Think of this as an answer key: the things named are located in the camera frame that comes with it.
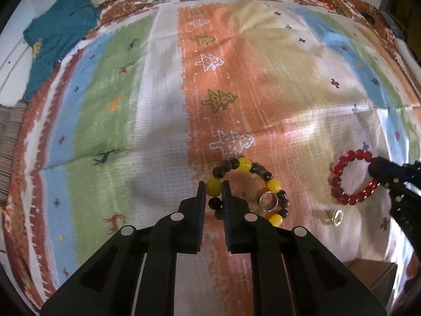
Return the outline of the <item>small clear gold trinket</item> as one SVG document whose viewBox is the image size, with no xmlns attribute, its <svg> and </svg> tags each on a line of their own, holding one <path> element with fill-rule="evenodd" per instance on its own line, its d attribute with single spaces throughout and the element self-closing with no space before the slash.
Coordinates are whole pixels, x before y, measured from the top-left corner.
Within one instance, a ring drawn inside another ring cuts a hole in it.
<svg viewBox="0 0 421 316">
<path fill-rule="evenodd" d="M 333 212 L 331 213 L 331 223 L 335 226 L 338 227 L 342 221 L 343 221 L 343 217 L 344 217 L 344 212 L 342 210 L 333 210 Z"/>
</svg>

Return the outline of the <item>brown wooden box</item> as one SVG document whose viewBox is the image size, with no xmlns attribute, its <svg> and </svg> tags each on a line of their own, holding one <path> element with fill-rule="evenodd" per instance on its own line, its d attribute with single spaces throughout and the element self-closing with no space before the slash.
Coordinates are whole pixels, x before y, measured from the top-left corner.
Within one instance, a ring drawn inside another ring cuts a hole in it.
<svg viewBox="0 0 421 316">
<path fill-rule="evenodd" d="M 385 307 L 390 307 L 398 269 L 395 263 L 356 259 L 345 265 Z"/>
</svg>

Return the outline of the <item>colourful striped patterned blanket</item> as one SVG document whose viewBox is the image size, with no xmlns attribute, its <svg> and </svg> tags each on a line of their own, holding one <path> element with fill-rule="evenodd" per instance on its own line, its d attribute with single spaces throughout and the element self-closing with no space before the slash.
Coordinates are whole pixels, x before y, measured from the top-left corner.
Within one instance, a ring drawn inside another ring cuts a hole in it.
<svg viewBox="0 0 421 316">
<path fill-rule="evenodd" d="M 395 263 L 386 310 L 412 305 L 420 261 L 368 165 L 420 159 L 420 64 L 378 9 L 93 4 L 96 27 L 25 101 L 1 209 L 2 315 L 38 315 L 122 227 L 153 226 L 200 181 L 203 242 L 177 256 L 175 311 L 251 315 L 251 258 L 228 252 L 215 209 L 225 180 L 257 217 L 309 229 L 342 263 Z M 3 106 L 23 101 L 32 64 L 23 32 L 37 17 L 1 38 Z"/>
</svg>

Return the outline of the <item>striped woven fabric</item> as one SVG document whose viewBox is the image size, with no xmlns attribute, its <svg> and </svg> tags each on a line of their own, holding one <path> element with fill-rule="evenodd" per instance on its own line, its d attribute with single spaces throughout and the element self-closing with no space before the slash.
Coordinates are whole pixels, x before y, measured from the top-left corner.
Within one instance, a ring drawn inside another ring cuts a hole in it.
<svg viewBox="0 0 421 316">
<path fill-rule="evenodd" d="M 9 197 L 14 152 L 27 106 L 25 101 L 18 101 L 14 107 L 1 105 L 1 209 Z"/>
</svg>

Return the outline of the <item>teal blue cloth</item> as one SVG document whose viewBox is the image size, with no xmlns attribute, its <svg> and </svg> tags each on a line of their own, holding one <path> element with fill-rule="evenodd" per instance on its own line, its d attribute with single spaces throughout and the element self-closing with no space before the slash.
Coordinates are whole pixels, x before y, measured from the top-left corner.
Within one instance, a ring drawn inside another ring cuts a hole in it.
<svg viewBox="0 0 421 316">
<path fill-rule="evenodd" d="M 56 0 L 23 32 L 32 48 L 32 64 L 23 94 L 29 102 L 51 76 L 55 65 L 98 24 L 100 11 L 91 0 Z"/>
</svg>

